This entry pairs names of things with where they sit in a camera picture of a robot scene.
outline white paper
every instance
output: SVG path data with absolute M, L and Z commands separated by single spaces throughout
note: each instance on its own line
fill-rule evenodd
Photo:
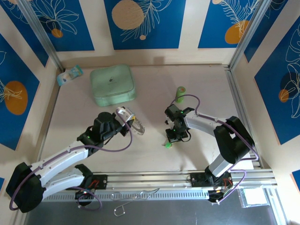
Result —
M 262 188 L 244 189 L 244 194 L 248 205 L 267 204 Z

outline white wall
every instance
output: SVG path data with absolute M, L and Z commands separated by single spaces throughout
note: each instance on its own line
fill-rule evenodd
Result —
M 204 21 L 211 0 L 187 0 L 179 49 L 114 51 L 103 0 L 79 0 L 95 51 L 59 52 L 66 68 L 170 64 L 228 64 L 235 48 L 198 49 Z
M 16 151 L 0 144 L 0 177 L 5 179 L 0 193 L 0 224 L 8 225 L 12 224 L 16 211 L 9 210 L 10 197 L 5 193 L 5 188 L 14 168 L 19 163 L 35 161 L 39 133 L 56 80 L 56 67 L 51 60 L 48 60 L 46 68 L 43 67 L 1 7 L 0 18 L 2 24 L 0 26 L 1 35 L 40 81 Z
M 299 16 L 300 1 L 289 0 L 249 64 L 242 57 L 234 69 L 256 146 L 273 169 L 288 219 L 297 224 L 300 224 L 300 194 L 290 175 L 300 169 L 300 136 L 279 144 L 254 76 Z

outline mint green container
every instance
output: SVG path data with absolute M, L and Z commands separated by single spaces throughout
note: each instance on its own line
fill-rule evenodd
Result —
M 98 106 L 127 102 L 136 98 L 135 81 L 128 65 L 96 69 L 90 73 L 92 92 Z

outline small green object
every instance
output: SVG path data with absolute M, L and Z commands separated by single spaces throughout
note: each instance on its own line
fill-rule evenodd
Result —
M 182 96 L 182 95 L 185 95 L 185 94 L 186 94 L 186 89 L 185 89 L 185 87 L 180 86 L 180 87 L 177 88 L 177 91 L 176 91 L 176 98 L 178 98 L 178 97 L 180 97 L 180 96 Z M 177 102 L 177 103 L 183 102 L 183 99 L 184 99 L 184 97 L 180 97 L 180 98 L 178 98 L 178 99 L 176 100 L 176 102 Z
M 165 144 L 165 147 L 166 147 L 167 149 L 169 149 L 170 147 L 172 147 L 172 144 L 168 142 L 167 144 Z

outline metal hook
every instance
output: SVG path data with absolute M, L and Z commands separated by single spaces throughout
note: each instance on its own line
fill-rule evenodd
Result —
M 116 208 L 113 210 L 114 215 L 115 215 L 116 217 L 120 217 L 120 216 L 124 215 L 124 214 L 125 214 L 125 208 L 124 208 L 124 205 L 127 205 L 127 204 L 133 202 L 134 200 L 147 200 L 147 199 L 149 199 L 152 195 L 154 195 L 157 191 L 159 191 L 159 188 L 157 188 L 157 189 L 155 189 L 155 190 L 152 190 L 152 191 L 141 191 L 140 193 L 138 193 L 138 194 L 137 194 L 136 196 L 134 196 L 134 197 L 131 197 L 131 198 L 121 198 L 121 199 L 114 199 L 114 198 L 113 198 L 114 195 L 117 194 L 117 193 L 119 193 L 119 194 L 121 195 L 120 192 L 115 192 L 115 193 L 113 193 L 113 194 L 112 194 L 112 197 L 111 197 L 111 199 L 112 199 L 113 201 L 120 201 L 120 200 L 131 199 L 131 201 L 129 201 L 129 202 L 125 203 L 125 204 L 122 204 L 122 205 L 116 207 Z M 142 198 L 142 197 L 140 197 L 140 196 L 141 196 L 143 193 L 149 193 L 149 195 L 148 195 L 147 197 L 145 197 L 145 198 Z M 122 208 L 122 212 L 121 212 L 120 214 L 117 214 L 117 210 L 118 210 L 119 208 Z

